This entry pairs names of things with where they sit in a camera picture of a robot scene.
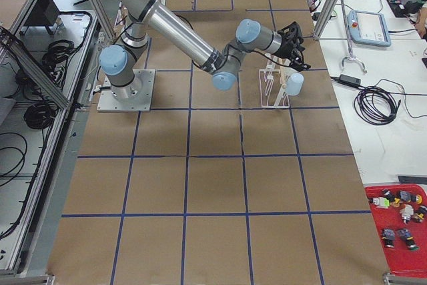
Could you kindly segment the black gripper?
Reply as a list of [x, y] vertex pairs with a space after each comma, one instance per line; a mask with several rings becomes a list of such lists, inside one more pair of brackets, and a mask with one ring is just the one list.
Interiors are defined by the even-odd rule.
[[281, 37], [281, 44], [279, 49], [274, 52], [274, 55], [279, 58], [288, 59], [288, 67], [301, 72], [311, 68], [311, 65], [306, 63], [304, 60], [304, 38], [300, 25], [294, 21], [288, 26], [277, 31], [277, 34]]

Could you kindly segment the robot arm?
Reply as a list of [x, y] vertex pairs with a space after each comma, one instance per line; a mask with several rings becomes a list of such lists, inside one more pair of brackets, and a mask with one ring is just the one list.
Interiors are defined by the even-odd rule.
[[236, 36], [218, 51], [188, 27], [161, 0], [121, 0], [127, 8], [129, 25], [124, 29], [120, 44], [101, 51], [99, 63], [110, 82], [110, 90], [117, 100], [134, 98], [142, 89], [142, 82], [129, 62], [138, 59], [147, 43], [147, 27], [154, 28], [190, 57], [198, 68], [212, 76], [219, 90], [229, 90], [237, 81], [244, 57], [251, 52], [270, 53], [289, 60], [296, 71], [308, 70], [303, 56], [302, 32], [293, 22], [279, 31], [273, 31], [258, 21], [244, 19], [238, 25]]

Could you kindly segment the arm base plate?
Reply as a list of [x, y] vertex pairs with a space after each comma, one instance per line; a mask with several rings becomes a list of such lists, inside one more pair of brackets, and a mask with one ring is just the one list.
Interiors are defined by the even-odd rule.
[[97, 110], [100, 112], [149, 112], [155, 83], [154, 69], [134, 69], [135, 77], [127, 87], [111, 85], [108, 76], [103, 85], [110, 89], [100, 93]]

